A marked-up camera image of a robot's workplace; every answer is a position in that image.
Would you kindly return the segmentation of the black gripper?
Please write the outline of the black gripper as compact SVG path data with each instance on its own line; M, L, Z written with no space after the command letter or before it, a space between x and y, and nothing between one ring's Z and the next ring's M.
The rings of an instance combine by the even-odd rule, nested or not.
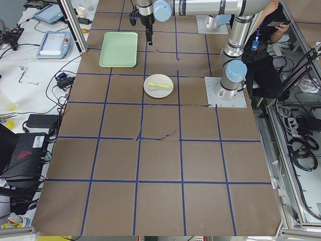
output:
M145 28L146 41L152 46L151 42L151 26L154 24L153 7L139 7L139 14L142 24Z

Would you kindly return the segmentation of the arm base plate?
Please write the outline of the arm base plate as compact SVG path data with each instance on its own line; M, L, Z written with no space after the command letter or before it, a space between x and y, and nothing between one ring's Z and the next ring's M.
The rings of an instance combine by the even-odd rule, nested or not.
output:
M246 100L241 82L235 90L221 86L221 77L205 77L206 96L209 107L246 108Z
M196 16L199 34L227 35L227 24L231 20L230 14Z

